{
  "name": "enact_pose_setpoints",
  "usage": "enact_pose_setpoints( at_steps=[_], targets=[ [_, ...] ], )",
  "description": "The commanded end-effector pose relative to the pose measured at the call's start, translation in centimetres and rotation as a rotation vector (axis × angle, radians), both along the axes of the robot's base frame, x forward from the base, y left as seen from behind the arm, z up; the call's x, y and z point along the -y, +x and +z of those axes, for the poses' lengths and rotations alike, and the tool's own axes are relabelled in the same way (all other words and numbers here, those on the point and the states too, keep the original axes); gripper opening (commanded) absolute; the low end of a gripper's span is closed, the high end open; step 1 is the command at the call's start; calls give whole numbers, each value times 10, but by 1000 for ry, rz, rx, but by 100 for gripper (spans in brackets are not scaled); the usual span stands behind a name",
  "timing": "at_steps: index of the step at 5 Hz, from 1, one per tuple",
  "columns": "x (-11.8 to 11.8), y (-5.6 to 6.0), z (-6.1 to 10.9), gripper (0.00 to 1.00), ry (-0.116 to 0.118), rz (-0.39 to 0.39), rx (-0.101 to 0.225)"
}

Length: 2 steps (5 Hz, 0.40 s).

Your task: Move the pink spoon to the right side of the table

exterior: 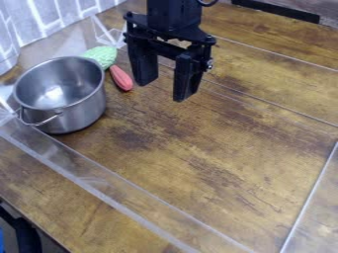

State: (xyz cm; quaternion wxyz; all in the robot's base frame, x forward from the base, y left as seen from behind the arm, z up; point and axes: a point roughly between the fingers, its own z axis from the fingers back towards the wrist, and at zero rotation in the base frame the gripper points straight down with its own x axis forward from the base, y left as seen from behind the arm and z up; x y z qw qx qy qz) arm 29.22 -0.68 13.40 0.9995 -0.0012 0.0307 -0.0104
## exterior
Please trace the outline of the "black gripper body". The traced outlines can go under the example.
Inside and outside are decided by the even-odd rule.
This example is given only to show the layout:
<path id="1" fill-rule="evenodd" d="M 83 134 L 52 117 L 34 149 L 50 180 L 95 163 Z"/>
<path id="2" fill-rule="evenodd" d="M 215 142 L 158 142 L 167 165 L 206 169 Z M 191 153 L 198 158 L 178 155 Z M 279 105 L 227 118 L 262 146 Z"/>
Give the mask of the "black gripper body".
<path id="1" fill-rule="evenodd" d="M 213 68 L 211 48 L 217 39 L 199 28 L 202 9 L 217 0 L 147 0 L 147 13 L 127 12 L 126 43 L 145 42 L 158 56 L 175 60 L 182 53 L 201 61 L 203 71 Z"/>

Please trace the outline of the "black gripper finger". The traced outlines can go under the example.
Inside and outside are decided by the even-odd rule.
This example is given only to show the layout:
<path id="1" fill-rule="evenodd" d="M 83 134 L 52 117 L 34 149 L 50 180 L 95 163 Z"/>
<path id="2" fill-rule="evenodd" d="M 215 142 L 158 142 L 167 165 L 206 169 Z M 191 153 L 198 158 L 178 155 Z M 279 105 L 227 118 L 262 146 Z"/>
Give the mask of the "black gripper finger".
<path id="1" fill-rule="evenodd" d="M 173 99 L 182 102 L 198 91 L 203 70 L 201 61 L 182 53 L 175 59 Z"/>
<path id="2" fill-rule="evenodd" d="M 130 42 L 129 55 L 135 81 L 141 86 L 146 86 L 159 78 L 158 53 L 147 43 Z"/>

